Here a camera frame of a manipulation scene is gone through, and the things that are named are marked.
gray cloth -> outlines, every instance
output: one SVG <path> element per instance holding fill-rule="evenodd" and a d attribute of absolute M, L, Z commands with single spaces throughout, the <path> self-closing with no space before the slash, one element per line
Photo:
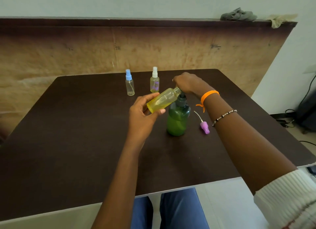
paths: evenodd
<path fill-rule="evenodd" d="M 221 15 L 221 20 L 235 20 L 235 21 L 255 21 L 257 18 L 251 11 L 242 11 L 241 8 L 237 8 L 230 13 L 224 13 Z"/>

dark brown wooden ledge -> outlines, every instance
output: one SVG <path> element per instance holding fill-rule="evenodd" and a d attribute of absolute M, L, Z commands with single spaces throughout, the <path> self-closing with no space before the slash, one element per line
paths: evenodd
<path fill-rule="evenodd" d="M 280 27 L 295 27 L 285 22 Z M 117 18 L 0 18 L 0 26 L 124 26 L 124 27 L 271 27 L 270 20 L 221 21 L 219 19 L 117 19 Z"/>

wall socket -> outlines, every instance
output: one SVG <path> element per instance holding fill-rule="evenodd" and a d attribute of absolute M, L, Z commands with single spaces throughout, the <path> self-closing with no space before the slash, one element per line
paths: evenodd
<path fill-rule="evenodd" d="M 306 70 L 303 72 L 303 74 L 310 74 L 316 72 L 316 64 L 310 65 L 306 68 Z"/>

black and silver bracelet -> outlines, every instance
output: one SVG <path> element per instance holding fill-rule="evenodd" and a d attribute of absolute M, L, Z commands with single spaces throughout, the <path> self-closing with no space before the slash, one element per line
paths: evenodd
<path fill-rule="evenodd" d="M 237 112 L 237 110 L 236 110 L 236 109 L 235 109 L 235 110 L 231 110 L 231 111 L 229 111 L 229 112 L 225 113 L 224 115 L 220 116 L 218 119 L 216 119 L 216 120 L 214 121 L 214 123 L 213 123 L 212 127 L 214 127 L 214 126 L 215 126 L 215 124 L 218 122 L 218 120 L 220 120 L 221 118 L 225 117 L 226 115 L 229 115 L 230 113 L 234 113 L 234 112 L 236 113 L 236 112 Z"/>

bracelet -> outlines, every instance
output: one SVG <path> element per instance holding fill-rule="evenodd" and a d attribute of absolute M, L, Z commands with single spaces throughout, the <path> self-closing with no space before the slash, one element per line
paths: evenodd
<path fill-rule="evenodd" d="M 219 92 L 216 91 L 216 90 L 208 91 L 208 92 L 206 92 L 206 93 L 202 96 L 202 98 L 201 98 L 201 104 L 196 104 L 196 106 L 200 106 L 200 107 L 203 108 L 203 112 L 205 112 L 205 107 L 204 107 L 204 104 L 203 104 L 203 103 L 204 103 L 204 100 L 207 98 L 207 96 L 211 95 L 212 93 L 217 93 L 217 94 L 219 95 Z"/>
<path fill-rule="evenodd" d="M 237 112 L 237 110 L 235 109 L 235 110 L 231 110 L 231 111 L 225 113 L 224 115 L 220 116 L 218 119 L 216 119 L 216 120 L 214 121 L 212 127 L 214 127 L 215 124 L 216 124 L 216 122 L 218 122 L 218 120 L 220 120 L 221 118 L 225 117 L 226 115 L 229 115 L 230 113 L 236 113 L 236 112 Z"/>

